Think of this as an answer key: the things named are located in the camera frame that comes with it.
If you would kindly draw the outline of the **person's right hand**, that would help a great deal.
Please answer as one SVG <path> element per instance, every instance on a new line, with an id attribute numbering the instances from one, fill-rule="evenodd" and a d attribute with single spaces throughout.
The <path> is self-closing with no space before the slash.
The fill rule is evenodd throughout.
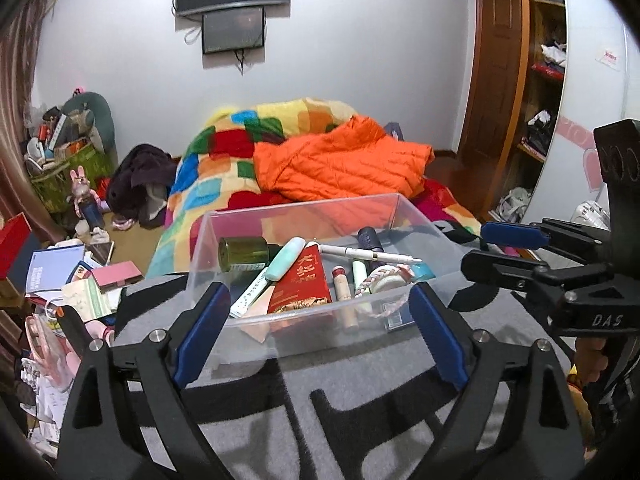
<path id="1" fill-rule="evenodd" d="M 603 354 L 605 344 L 605 338 L 576 339 L 574 365 L 583 386 L 596 382 L 608 367 L 608 358 Z"/>

